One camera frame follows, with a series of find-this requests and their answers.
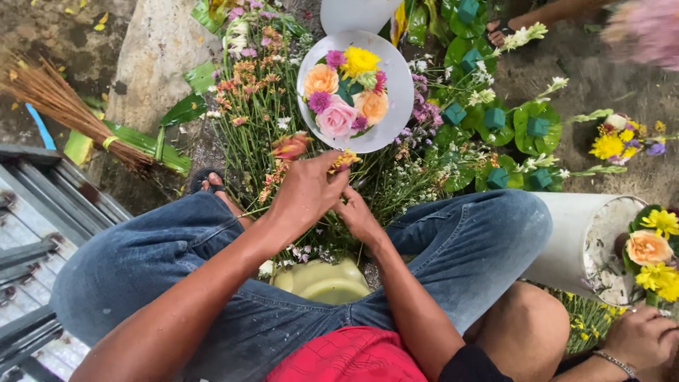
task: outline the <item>hand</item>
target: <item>hand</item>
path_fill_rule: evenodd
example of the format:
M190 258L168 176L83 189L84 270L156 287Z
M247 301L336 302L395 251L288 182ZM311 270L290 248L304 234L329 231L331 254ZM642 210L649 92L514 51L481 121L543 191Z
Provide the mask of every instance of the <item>hand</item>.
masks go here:
M679 325L661 317L656 308L640 305L625 312L610 327L604 353L637 370L656 367L679 343Z
M316 158L297 160L285 172L271 207L262 218L277 225L281 247L311 228L340 198L349 184L349 171L329 175L328 169L342 155L328 151Z
M333 210L339 214L354 237L362 241L368 248L377 245L386 233L370 212L361 195L351 187L342 192L347 199L346 204L337 201Z

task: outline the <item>jeans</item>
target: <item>jeans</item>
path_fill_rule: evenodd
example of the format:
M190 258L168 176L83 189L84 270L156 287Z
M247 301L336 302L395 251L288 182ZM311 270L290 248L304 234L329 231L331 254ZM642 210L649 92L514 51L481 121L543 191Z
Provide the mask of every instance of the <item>jeans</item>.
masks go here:
M182 198L83 245L58 274L50 304L66 330L93 346L242 231L214 194ZM408 268L462 334L537 257L551 217L534 195L497 190L416 205L386 232L399 253L418 254ZM328 305L249 279L184 375L261 381L304 343L345 326L397 330L384 290Z

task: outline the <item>white plate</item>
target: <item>white plate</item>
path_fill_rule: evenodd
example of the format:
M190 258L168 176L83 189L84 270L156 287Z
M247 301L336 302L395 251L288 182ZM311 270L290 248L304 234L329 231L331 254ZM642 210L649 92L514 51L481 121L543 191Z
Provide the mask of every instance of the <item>white plate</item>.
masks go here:
M335 139L320 132L301 96L304 94L304 78L318 60L325 57L329 50L344 51L350 46L369 50L382 59L378 66L386 73L389 109L384 119L364 135L353 139ZM297 102L304 121L321 141L338 150L348 148L362 154L377 151L392 143L410 120L414 101L413 78L405 59L389 41L369 32L347 31L320 40L304 57L297 74Z

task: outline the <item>flip-flop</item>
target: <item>flip-flop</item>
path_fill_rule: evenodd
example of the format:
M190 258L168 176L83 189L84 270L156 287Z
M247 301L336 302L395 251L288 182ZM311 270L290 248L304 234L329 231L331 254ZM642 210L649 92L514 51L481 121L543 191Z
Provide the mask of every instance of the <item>flip-flop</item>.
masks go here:
M221 179L222 183L224 182L224 175L222 175L221 172L212 169L210 167L205 167L203 169L198 170L195 174L194 177L191 179L190 183L190 189L189 189L189 195L193 195L203 189L203 181L210 181L208 177L210 176L211 173L216 173L217 176ZM226 192L226 189L224 188L224 185L222 184L212 184L210 183L210 188L208 188L209 192L212 192L213 194L217 191L222 191Z
M497 31L502 32L502 34L505 37L507 37L509 35L513 35L514 33L516 33L516 31L509 26L509 18L501 18L500 24L498 24L498 26L495 27L495 29L493 29L492 31L489 31L488 28L486 28L485 31L483 32L483 38L485 39L485 42L488 43L488 46L493 48L493 49L499 48L499 47L495 46L495 44L493 44L493 41L490 41L489 35L490 35L490 33L494 33L494 32L497 32ZM539 39L532 39L526 45L522 45L522 46L518 47L517 49L525 48L525 47L528 47L528 46L537 46L540 43L540 41L541 40L539 40Z

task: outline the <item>bracelet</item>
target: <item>bracelet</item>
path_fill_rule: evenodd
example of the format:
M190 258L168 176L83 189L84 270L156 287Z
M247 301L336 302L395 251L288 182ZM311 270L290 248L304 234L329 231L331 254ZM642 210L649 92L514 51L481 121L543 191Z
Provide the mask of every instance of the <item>bracelet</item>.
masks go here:
M604 353L603 351L601 351L601 350L593 351L592 354L598 355L601 358L604 358L606 361L609 361L609 362L613 363L615 366L618 366L619 368L623 369L627 373L627 375L629 375L630 379L636 378L636 376L634 375L634 371L632 371L632 369L629 366L627 366L624 363L616 360L615 358Z

